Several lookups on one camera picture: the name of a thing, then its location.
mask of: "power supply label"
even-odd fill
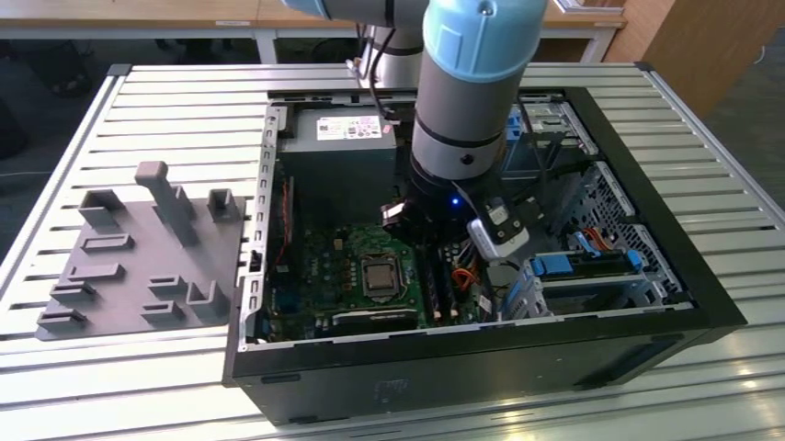
[[[367,140],[382,138],[382,122],[378,116],[333,117],[317,121],[317,140]]]

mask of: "light blue robot arm cap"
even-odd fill
[[[536,54],[550,0],[430,0],[423,20],[429,55],[471,83],[507,78]]]
[[[330,19],[323,0],[281,0],[291,9],[313,16]]]

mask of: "aluminum workbench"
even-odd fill
[[[338,65],[139,66],[114,73],[0,266],[0,439],[785,434],[785,215],[660,76],[632,64],[534,64],[522,84],[589,87],[748,317],[749,326],[717,343],[690,348],[620,387],[277,428],[242,390],[219,384],[226,327],[38,341],[38,315],[83,224],[75,207],[86,189],[147,198],[134,170],[162,160],[188,194],[228,187],[252,210],[266,91],[355,87]]]

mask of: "motherboard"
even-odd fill
[[[381,226],[306,230],[295,268],[274,288],[285,340],[427,326],[414,251]]]

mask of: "open computer tower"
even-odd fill
[[[542,216],[502,265],[382,228],[414,90],[395,124],[361,90],[270,93],[224,382],[274,424],[624,383],[746,324],[588,91],[519,93],[499,167]]]

